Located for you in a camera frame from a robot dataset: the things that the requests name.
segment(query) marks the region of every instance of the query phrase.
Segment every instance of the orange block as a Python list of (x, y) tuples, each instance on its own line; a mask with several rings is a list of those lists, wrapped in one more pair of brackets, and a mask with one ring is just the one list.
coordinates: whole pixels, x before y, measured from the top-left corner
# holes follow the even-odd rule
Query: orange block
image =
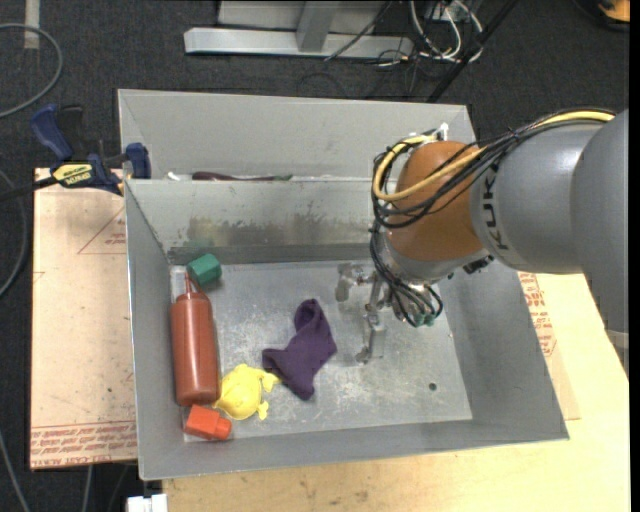
[(224, 441), (231, 433), (231, 421), (222, 418), (218, 411), (207, 409), (201, 405), (191, 407), (184, 432), (192, 436), (202, 437), (211, 441)]

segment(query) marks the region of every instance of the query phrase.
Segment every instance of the yellow cable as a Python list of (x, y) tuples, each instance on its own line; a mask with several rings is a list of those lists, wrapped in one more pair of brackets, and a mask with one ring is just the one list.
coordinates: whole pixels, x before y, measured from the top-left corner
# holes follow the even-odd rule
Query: yellow cable
[[(613, 119), (613, 117), (614, 116), (612, 114), (607, 114), (605, 112), (598, 112), (598, 111), (591, 111), (591, 110), (578, 110), (575, 112), (567, 112), (564, 114), (558, 114), (558, 115), (552, 116), (548, 119), (545, 119), (544, 121), (535, 123), (533, 125), (533, 128), (538, 128), (540, 126), (544, 126), (550, 123), (559, 123), (563, 121), (575, 121), (575, 120), (600, 121), (600, 122), (606, 123), (611, 119)], [(398, 144), (396, 144), (393, 148), (391, 148), (391, 150), (387, 152), (387, 154), (384, 156), (384, 158), (376, 168), (376, 171), (373, 177), (373, 184), (372, 184), (374, 195), (381, 201), (387, 201), (387, 202), (398, 201), (400, 199), (409, 197), (411, 194), (414, 194), (418, 190), (421, 190), (422, 188), (432, 184), (434, 181), (440, 179), (442, 176), (446, 176), (447, 174), (450, 174), (453, 171), (457, 171), (461, 167), (464, 167), (470, 161), (478, 157), (480, 153), (482, 153), (487, 147), (489, 147), (489, 146), (485, 146), (483, 148), (477, 148), (473, 150), (473, 153), (450, 163), (449, 165), (440, 169), (438, 172), (431, 174), (430, 176), (427, 176), (424, 180), (416, 183), (415, 185), (401, 192), (395, 192), (393, 194), (385, 194), (381, 188), (382, 175), (384, 174), (384, 171), (386, 170), (389, 163), (396, 156), (398, 156), (398, 154), (402, 150), (404, 150), (407, 146), (416, 145), (421, 142), (434, 142), (435, 140), (436, 140), (435, 137), (429, 137), (429, 136), (409, 137), (399, 142)]]

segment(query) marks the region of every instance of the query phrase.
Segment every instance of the cardboard sheet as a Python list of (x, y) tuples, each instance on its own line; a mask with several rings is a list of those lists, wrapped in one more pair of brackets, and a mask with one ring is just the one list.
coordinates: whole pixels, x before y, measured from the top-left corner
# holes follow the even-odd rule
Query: cardboard sheet
[(580, 419), (580, 409), (571, 382), (567, 377), (564, 360), (558, 339), (553, 330), (553, 318), (545, 303), (544, 288), (540, 286), (538, 276), (528, 272), (518, 272), (531, 320), (538, 335), (540, 348), (547, 362), (547, 369), (553, 382), (553, 388), (562, 408), (565, 420)]
[(35, 194), (32, 469), (137, 457), (124, 200)]

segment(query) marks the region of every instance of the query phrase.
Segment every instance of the green block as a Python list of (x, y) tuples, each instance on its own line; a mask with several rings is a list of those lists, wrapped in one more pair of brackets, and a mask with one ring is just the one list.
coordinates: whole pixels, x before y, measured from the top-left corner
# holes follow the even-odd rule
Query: green block
[(204, 286), (220, 279), (222, 267), (213, 254), (204, 254), (187, 265), (187, 272), (198, 286)]
[(421, 326), (421, 325), (427, 325), (429, 327), (431, 327), (436, 319), (433, 315), (428, 315), (428, 314), (415, 314), (413, 315), (413, 321), (416, 323), (416, 325)]

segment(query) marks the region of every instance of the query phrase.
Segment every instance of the green cube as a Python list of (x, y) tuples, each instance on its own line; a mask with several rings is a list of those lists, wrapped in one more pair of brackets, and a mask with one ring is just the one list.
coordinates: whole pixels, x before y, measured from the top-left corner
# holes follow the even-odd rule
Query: green cube
[(204, 286), (220, 279), (222, 267), (213, 254), (204, 254), (187, 265), (187, 272), (198, 286)]

